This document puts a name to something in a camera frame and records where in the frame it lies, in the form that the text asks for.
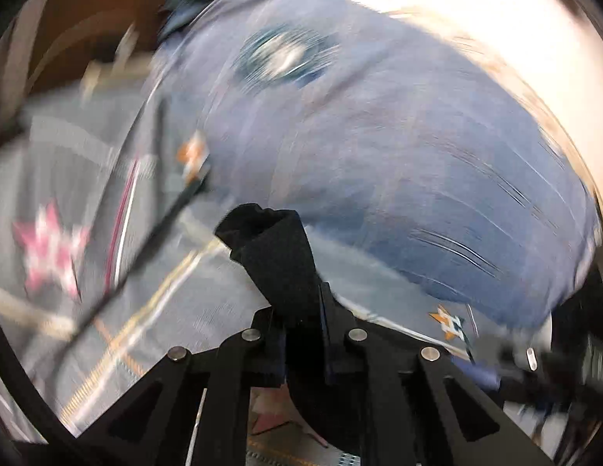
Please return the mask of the grey star-patterned bed sheet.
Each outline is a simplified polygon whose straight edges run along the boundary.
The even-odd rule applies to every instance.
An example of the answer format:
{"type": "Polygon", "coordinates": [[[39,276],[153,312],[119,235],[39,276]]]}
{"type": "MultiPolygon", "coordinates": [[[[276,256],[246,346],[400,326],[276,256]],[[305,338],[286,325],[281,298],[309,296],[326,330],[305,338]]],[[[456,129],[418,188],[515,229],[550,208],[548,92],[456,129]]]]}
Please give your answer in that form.
{"type": "Polygon", "coordinates": [[[0,464],[87,465],[78,438],[172,348],[270,308],[182,171],[136,93],[19,115],[0,146],[0,464]]]}

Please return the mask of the black pants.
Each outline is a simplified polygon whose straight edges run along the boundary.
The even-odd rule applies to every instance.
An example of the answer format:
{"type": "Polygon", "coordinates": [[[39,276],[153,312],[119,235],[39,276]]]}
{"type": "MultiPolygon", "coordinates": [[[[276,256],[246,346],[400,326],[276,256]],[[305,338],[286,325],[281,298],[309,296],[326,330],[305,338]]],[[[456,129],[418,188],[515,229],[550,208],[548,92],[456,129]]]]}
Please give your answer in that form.
{"type": "Polygon", "coordinates": [[[286,383],[303,421],[329,444],[358,454],[368,410],[366,358],[347,338],[354,316],[317,272],[301,223],[294,210],[249,203],[231,210],[215,234],[284,325],[286,383]]]}

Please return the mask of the blue plaid pillow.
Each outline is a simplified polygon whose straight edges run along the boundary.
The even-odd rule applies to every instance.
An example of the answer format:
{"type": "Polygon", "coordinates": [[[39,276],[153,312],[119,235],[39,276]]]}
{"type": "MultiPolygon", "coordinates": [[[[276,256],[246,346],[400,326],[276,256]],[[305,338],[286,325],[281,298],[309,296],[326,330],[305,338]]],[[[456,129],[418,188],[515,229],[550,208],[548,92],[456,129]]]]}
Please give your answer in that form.
{"type": "Polygon", "coordinates": [[[450,45],[350,0],[167,0],[176,130],[213,190],[290,208],[427,294],[542,323],[593,265],[596,201],[534,118],[450,45]]]}

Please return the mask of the brown wooden headboard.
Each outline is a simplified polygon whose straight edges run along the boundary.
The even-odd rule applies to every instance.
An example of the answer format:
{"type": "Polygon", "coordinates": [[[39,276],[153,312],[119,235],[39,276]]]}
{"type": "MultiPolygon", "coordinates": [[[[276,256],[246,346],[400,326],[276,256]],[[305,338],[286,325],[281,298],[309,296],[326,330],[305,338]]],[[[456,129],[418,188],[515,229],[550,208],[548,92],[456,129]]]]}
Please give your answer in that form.
{"type": "Polygon", "coordinates": [[[34,40],[25,93],[76,81],[92,60],[110,62],[128,28],[137,52],[155,49],[164,0],[47,0],[34,40]]]}

